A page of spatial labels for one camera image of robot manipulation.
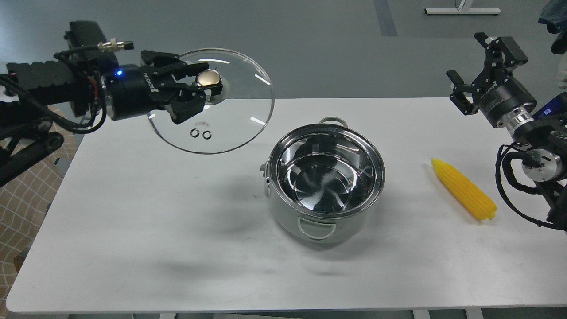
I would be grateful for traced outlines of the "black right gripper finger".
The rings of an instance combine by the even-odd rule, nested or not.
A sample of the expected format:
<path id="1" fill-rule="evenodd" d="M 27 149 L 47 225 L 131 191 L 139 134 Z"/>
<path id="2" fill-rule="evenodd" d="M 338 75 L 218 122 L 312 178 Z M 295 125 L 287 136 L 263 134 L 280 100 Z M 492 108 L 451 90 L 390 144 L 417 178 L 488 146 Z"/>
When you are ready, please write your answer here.
<path id="1" fill-rule="evenodd" d="M 513 71 L 527 63 L 528 57 L 510 36 L 490 38 L 476 32 L 474 38 L 485 49 L 484 66 L 478 79 L 497 80 L 512 78 Z"/>
<path id="2" fill-rule="evenodd" d="M 446 71 L 446 75 L 452 83 L 452 94 L 449 96 L 450 101 L 463 115 L 468 116 L 478 113 L 478 106 L 470 102 L 465 96 L 465 93 L 475 93 L 475 87 L 466 85 L 462 77 L 455 70 Z"/>

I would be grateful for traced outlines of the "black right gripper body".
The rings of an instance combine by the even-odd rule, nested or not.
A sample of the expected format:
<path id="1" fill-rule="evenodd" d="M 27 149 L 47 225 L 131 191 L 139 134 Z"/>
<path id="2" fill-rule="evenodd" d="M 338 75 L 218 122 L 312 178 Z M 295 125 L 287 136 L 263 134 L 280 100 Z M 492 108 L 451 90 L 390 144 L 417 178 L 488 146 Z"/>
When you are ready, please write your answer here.
<path id="1" fill-rule="evenodd" d="M 485 67 L 472 82 L 472 109 L 484 115 L 494 128 L 503 128 L 517 113 L 531 112 L 536 99 L 512 73 L 502 67 Z"/>

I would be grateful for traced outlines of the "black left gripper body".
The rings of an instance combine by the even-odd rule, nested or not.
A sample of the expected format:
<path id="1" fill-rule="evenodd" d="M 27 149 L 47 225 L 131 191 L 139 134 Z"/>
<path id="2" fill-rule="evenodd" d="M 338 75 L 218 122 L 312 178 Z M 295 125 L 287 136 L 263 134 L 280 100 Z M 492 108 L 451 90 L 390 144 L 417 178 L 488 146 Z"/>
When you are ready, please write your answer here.
<path id="1" fill-rule="evenodd" d="M 169 75 L 158 75 L 154 67 L 133 64 L 119 66 L 105 74 L 105 98 L 108 116 L 113 121 L 139 117 L 162 110 L 165 85 Z"/>

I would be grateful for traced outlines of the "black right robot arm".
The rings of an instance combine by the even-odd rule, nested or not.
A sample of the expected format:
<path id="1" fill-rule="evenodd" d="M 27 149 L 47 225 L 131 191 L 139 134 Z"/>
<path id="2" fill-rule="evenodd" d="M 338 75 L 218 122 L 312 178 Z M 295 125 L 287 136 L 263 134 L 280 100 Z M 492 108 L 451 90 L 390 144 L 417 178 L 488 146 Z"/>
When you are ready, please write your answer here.
<path id="1" fill-rule="evenodd" d="M 501 145 L 496 159 L 495 181 L 504 202 L 525 220 L 542 228 L 567 228 L 566 93 L 559 93 L 534 111 L 536 99 L 513 76 L 528 58 L 511 37 L 490 38 L 474 34 L 485 53 L 484 66 L 470 83 L 455 70 L 450 101 L 463 115 L 481 112 L 494 128 L 504 128 L 513 142 Z M 549 205 L 545 221 L 522 213 L 510 202 L 502 179 L 516 190 L 541 195 Z"/>

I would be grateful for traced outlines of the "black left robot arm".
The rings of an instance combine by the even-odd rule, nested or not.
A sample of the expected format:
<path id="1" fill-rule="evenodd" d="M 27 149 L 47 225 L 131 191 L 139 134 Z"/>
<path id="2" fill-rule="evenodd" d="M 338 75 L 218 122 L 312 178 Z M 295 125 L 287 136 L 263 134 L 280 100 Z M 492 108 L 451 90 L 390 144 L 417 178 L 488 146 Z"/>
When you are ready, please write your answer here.
<path id="1" fill-rule="evenodd" d="M 1 86 L 16 101 L 1 102 L 1 185 L 62 147 L 56 124 L 70 133 L 97 131 L 109 117 L 121 121 L 153 110 L 181 124 L 204 110 L 206 92 L 219 96 L 221 76 L 206 62 L 189 64 L 180 55 L 142 51 L 142 64 L 120 65 L 115 53 L 133 42 L 106 39 L 94 21 L 72 21 L 67 50 L 54 60 L 8 63 Z"/>

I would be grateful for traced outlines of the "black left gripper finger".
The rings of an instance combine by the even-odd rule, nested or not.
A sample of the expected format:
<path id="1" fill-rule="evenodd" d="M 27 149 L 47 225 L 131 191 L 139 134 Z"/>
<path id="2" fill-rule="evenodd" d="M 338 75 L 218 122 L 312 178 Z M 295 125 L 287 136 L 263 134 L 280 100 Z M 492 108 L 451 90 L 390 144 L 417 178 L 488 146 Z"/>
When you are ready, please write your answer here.
<path id="1" fill-rule="evenodd" d="M 166 85 L 186 77 L 194 77 L 209 69 L 207 62 L 189 63 L 176 53 L 143 50 L 140 53 L 140 82 L 144 85 Z"/>
<path id="2" fill-rule="evenodd" d="M 165 109 L 172 122 L 181 124 L 201 113 L 207 101 L 206 91 L 208 90 L 211 96 L 217 96 L 223 91 L 223 85 L 221 83 L 206 86 L 183 83 L 166 85 L 165 91 L 171 93 L 172 97 L 168 99 Z"/>

